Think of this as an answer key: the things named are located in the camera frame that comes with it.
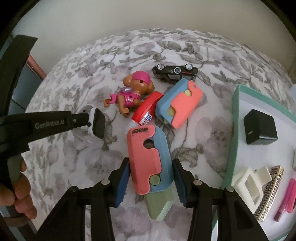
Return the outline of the person left hand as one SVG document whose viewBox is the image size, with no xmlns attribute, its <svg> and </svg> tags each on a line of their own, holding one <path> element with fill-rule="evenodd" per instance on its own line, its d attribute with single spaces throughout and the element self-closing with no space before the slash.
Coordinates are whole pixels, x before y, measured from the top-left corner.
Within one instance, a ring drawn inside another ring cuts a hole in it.
<svg viewBox="0 0 296 241">
<path fill-rule="evenodd" d="M 13 184 L 14 191 L 1 185 L 0 204 L 1 206 L 13 205 L 18 213 L 24 214 L 28 219 L 35 219 L 37 217 L 37 209 L 30 195 L 31 185 L 23 174 L 26 169 L 27 165 L 25 160 L 22 159 L 20 178 Z"/>
</svg>

